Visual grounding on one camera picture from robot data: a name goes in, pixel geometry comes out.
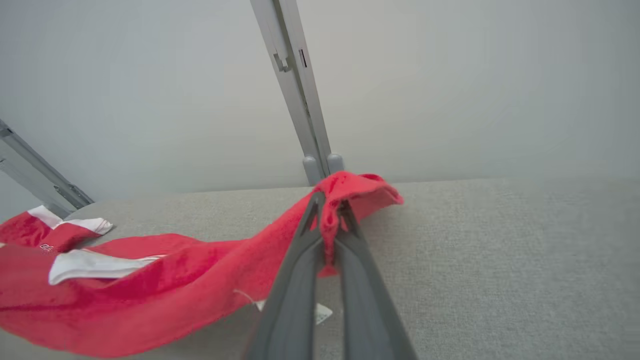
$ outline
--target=white stripe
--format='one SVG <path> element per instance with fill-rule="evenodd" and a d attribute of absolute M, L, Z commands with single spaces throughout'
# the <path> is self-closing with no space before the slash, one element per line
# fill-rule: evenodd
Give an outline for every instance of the white stripe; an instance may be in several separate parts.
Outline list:
<path fill-rule="evenodd" d="M 49 284 L 57 285 L 64 280 L 77 278 L 119 279 L 163 256 L 123 259 L 90 250 L 71 250 L 56 256 L 49 271 Z"/>
<path fill-rule="evenodd" d="M 37 217 L 38 219 L 40 219 L 40 221 L 47 224 L 47 226 L 49 226 L 51 229 L 55 228 L 62 222 L 61 218 L 49 211 L 49 209 L 45 208 L 44 205 L 40 205 L 39 207 L 31 209 L 27 212 L 32 217 Z"/>
<path fill-rule="evenodd" d="M 111 230 L 111 228 L 113 227 L 112 223 L 108 222 L 107 220 L 104 220 L 103 218 L 90 218 L 85 220 L 63 221 L 60 224 L 54 226 L 53 229 L 55 229 L 56 227 L 62 224 L 74 224 L 76 226 L 81 226 L 81 227 L 84 227 L 85 229 L 91 230 L 94 233 L 97 233 L 100 235 L 104 235 L 108 233 L 109 230 Z"/>

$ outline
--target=red cloth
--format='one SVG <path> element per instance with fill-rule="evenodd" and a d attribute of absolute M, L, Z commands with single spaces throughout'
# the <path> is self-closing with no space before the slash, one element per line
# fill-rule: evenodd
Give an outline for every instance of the red cloth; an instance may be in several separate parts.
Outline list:
<path fill-rule="evenodd" d="M 339 172 L 318 184 L 318 191 L 326 194 L 320 226 L 329 263 L 343 199 L 358 220 L 403 202 L 376 175 Z M 38 248 L 49 241 L 43 236 L 47 226 L 19 215 L 0 226 L 0 242 L 14 244 L 0 248 L 0 326 L 37 345 L 96 357 L 135 354 L 181 338 L 249 303 L 234 290 L 253 299 L 268 296 L 310 196 L 245 240 L 205 243 L 162 234 L 91 247 L 120 258 L 166 256 L 121 279 L 68 279 L 55 286 L 47 276 L 56 254 Z M 96 236 L 69 226 L 68 242 L 56 243 L 56 249 L 69 249 L 80 233 Z"/>

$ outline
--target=metal clip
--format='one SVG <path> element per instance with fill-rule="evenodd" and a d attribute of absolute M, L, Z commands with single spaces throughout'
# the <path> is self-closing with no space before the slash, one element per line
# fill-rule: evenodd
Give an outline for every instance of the metal clip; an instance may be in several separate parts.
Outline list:
<path fill-rule="evenodd" d="M 276 64 L 278 65 L 278 71 L 287 72 L 291 70 L 290 66 L 283 65 L 282 60 L 280 59 L 280 56 L 277 53 L 273 55 L 273 58 L 276 60 Z"/>

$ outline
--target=fabric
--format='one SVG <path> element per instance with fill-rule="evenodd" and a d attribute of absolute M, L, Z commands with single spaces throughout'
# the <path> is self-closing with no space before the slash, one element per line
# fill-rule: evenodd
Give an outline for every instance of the fabric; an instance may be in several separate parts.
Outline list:
<path fill-rule="evenodd" d="M 106 234 L 112 227 L 103 218 L 62 221 L 44 206 L 39 206 L 0 225 L 0 243 L 65 252 L 80 241 Z"/>
<path fill-rule="evenodd" d="M 327 197 L 319 225 L 329 264 L 341 200 L 351 202 L 358 219 L 403 202 L 374 175 L 339 172 L 313 191 Z M 13 240 L 20 222 L 11 220 L 3 228 L 6 232 L 0 231 L 0 242 L 9 244 L 0 249 L 0 326 L 41 346 L 99 357 L 124 356 L 173 341 L 249 304 L 237 290 L 253 299 L 267 297 L 309 197 L 245 240 L 205 243 L 162 234 L 90 247 L 126 259 L 166 255 L 121 279 L 67 279 L 55 286 L 48 284 L 47 274 L 56 254 L 28 247 L 40 246 L 39 233 L 32 232 L 37 239 L 29 240 L 22 230 L 23 240 Z M 70 248 L 56 241 L 53 250 Z"/>

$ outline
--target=white wall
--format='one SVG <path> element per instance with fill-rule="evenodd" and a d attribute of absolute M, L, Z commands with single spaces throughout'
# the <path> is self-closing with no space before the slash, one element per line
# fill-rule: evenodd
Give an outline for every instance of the white wall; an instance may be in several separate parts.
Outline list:
<path fill-rule="evenodd" d="M 0 171 L 0 224 L 41 204 L 40 200 Z"/>
<path fill-rule="evenodd" d="M 298 6 L 332 151 L 349 170 L 640 176 L 640 1 Z"/>
<path fill-rule="evenodd" d="M 307 184 L 249 0 L 3 0 L 0 119 L 94 200 Z"/>

